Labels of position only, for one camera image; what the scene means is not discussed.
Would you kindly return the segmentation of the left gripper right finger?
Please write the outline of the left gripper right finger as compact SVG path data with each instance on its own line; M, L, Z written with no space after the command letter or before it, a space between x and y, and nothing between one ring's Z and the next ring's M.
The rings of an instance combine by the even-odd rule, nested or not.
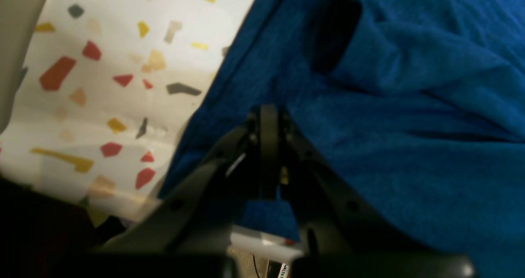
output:
M294 261L299 278L474 278L462 253L436 250L386 220L326 162L279 110L282 186L294 212L304 257Z

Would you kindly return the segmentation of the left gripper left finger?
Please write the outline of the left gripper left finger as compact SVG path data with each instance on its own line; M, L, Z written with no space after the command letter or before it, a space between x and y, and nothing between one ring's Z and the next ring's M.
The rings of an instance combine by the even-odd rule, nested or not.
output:
M96 278L238 278L226 252L257 180L259 114L221 138L163 203L94 254Z

